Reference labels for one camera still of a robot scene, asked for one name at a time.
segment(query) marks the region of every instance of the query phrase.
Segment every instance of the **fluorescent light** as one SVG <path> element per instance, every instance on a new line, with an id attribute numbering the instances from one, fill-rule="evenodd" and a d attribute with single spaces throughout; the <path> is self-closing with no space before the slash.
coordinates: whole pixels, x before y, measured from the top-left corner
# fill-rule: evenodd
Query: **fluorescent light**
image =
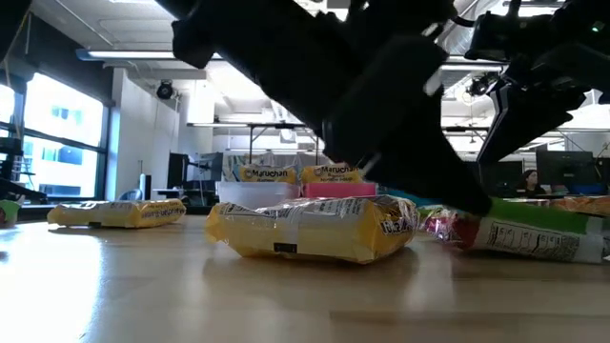
<path id="1" fill-rule="evenodd" d="M 152 5 L 154 0 L 109 0 L 114 4 L 139 4 L 139 5 Z"/>
<path id="2" fill-rule="evenodd" d="M 76 55 L 83 61 L 98 60 L 149 60 L 149 61 L 177 61 L 172 51 L 166 50 L 86 50 L 77 49 Z M 223 60 L 215 53 L 212 60 Z"/>
<path id="3" fill-rule="evenodd" d="M 548 6 L 527 6 L 527 2 L 521 3 L 521 7 L 518 10 L 519 17 L 531 17 L 534 15 L 541 14 L 553 14 L 557 10 L 557 7 Z M 505 6 L 503 2 L 498 2 L 497 5 L 490 9 L 490 12 L 497 15 L 506 15 L 508 13 L 508 6 Z"/>
<path id="4" fill-rule="evenodd" d="M 248 128 L 248 124 L 238 123 L 189 123 L 197 128 Z"/>
<path id="5" fill-rule="evenodd" d="M 442 71 L 497 71 L 501 72 L 500 66 L 481 66 L 481 65 L 443 65 Z"/>
<path id="6" fill-rule="evenodd" d="M 472 65 L 495 65 L 497 66 L 498 64 L 500 64 L 499 62 L 496 61 L 489 61 L 489 60 L 469 60 L 464 56 L 461 55 L 451 55 L 449 56 L 449 58 L 447 59 L 447 63 L 448 64 L 458 64 L 458 65 L 467 65 L 467 64 L 472 64 Z"/>
<path id="7" fill-rule="evenodd" d="M 228 148 L 226 151 L 236 151 L 236 152 L 250 152 L 250 149 L 247 148 Z M 252 149 L 252 152 L 315 152 L 315 150 L 307 150 L 307 149 Z"/>
<path id="8" fill-rule="evenodd" d="M 89 56 L 100 59 L 170 59 L 174 60 L 171 51 L 124 51 L 124 50 L 93 50 Z"/>

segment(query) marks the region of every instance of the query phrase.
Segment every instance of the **snack bag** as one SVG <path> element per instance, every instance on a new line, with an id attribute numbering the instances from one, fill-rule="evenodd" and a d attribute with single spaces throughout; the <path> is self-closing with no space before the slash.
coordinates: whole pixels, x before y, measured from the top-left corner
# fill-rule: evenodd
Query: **snack bag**
<path id="1" fill-rule="evenodd" d="M 463 250 L 580 263 L 601 263 L 610 255 L 608 219 L 499 199 L 485 217 L 443 209 L 423 227 Z"/>
<path id="2" fill-rule="evenodd" d="M 297 199 L 248 210 L 213 207 L 205 224 L 212 242 L 242 256 L 334 258 L 367 264 L 401 249 L 418 225 L 415 204 L 391 196 Z"/>
<path id="3" fill-rule="evenodd" d="M 286 182 L 296 185 L 296 170 L 293 167 L 240 166 L 239 180 L 241 182 Z"/>
<path id="4" fill-rule="evenodd" d="M 358 168 L 344 163 L 328 166 L 304 167 L 301 172 L 301 184 L 308 183 L 362 183 Z"/>
<path id="5" fill-rule="evenodd" d="M 50 224 L 61 226 L 102 226 L 151 228 L 170 224 L 182 217 L 186 208 L 178 199 L 159 201 L 89 201 L 59 204 L 47 215 Z"/>
<path id="6" fill-rule="evenodd" d="M 566 197 L 552 200 L 551 207 L 569 212 L 610 216 L 610 196 Z"/>

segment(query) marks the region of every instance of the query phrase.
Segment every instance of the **woman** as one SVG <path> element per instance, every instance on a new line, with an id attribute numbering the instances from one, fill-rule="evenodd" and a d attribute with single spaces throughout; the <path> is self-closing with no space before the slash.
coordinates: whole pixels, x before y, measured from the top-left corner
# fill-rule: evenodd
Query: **woman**
<path id="1" fill-rule="evenodd" d="M 523 173 L 521 182 L 517 186 L 517 193 L 525 197 L 546 194 L 546 191 L 538 184 L 538 172 L 536 170 Z"/>

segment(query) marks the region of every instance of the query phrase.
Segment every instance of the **wooden table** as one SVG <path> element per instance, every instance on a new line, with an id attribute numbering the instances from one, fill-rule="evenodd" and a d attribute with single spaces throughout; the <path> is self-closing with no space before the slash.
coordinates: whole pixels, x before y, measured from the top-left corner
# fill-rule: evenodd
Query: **wooden table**
<path id="1" fill-rule="evenodd" d="M 420 237 L 369 266 L 245 259 L 203 217 L 0 231 L 0 342 L 606 342 L 610 269 Z"/>

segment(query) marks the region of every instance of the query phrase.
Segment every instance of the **pink package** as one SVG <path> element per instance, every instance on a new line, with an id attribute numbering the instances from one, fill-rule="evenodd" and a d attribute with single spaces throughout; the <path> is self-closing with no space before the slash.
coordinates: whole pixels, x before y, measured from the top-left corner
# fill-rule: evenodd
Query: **pink package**
<path id="1" fill-rule="evenodd" d="M 343 198 L 350 196 L 375 196 L 374 183 L 311 183 L 303 186 L 303 197 Z"/>

